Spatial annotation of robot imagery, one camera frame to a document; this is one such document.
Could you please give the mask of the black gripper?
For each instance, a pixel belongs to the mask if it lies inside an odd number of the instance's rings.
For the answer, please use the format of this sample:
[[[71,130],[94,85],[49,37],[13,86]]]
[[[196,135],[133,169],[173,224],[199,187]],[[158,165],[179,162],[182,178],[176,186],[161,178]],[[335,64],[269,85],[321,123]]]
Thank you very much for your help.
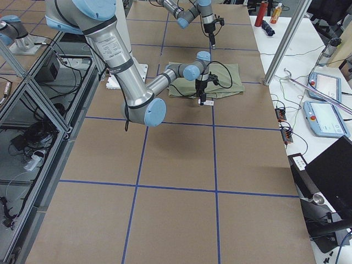
[[[216,49],[216,39],[215,39],[215,30],[216,30],[216,24],[219,23],[220,26],[224,26],[224,18],[220,16],[206,16],[202,18],[203,22],[203,29],[205,32],[205,35],[208,36],[211,48],[213,50]]]
[[[205,88],[209,82],[219,85],[218,76],[212,73],[202,74],[195,80],[196,96],[200,99],[200,102],[206,102]]]

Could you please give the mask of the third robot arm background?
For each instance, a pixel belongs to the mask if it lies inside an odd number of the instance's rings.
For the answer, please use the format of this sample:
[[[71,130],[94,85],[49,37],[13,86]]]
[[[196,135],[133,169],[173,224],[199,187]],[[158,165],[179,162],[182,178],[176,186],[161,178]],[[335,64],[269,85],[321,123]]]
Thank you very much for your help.
[[[29,34],[16,15],[1,17],[1,41],[13,54],[33,56],[42,45],[46,44],[46,39]]]

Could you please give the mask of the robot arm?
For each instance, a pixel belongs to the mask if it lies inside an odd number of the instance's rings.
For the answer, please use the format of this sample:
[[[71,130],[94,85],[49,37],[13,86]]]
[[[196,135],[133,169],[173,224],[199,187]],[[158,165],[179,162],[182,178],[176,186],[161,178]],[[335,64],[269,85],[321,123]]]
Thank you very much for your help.
[[[47,25],[91,39],[124,96],[122,114],[128,123],[156,127],[166,116],[166,104],[158,97],[177,78],[194,81],[196,95],[205,101],[204,88],[210,78],[211,55],[197,53],[190,64],[170,64],[150,83],[144,83],[118,29],[116,1],[46,1]]]
[[[225,25],[224,18],[217,16],[212,9],[212,1],[189,1],[189,9],[184,9],[172,0],[149,1],[155,7],[163,7],[176,19],[178,25],[185,29],[195,19],[200,18],[202,33],[208,38],[212,50],[216,49],[216,35]]]

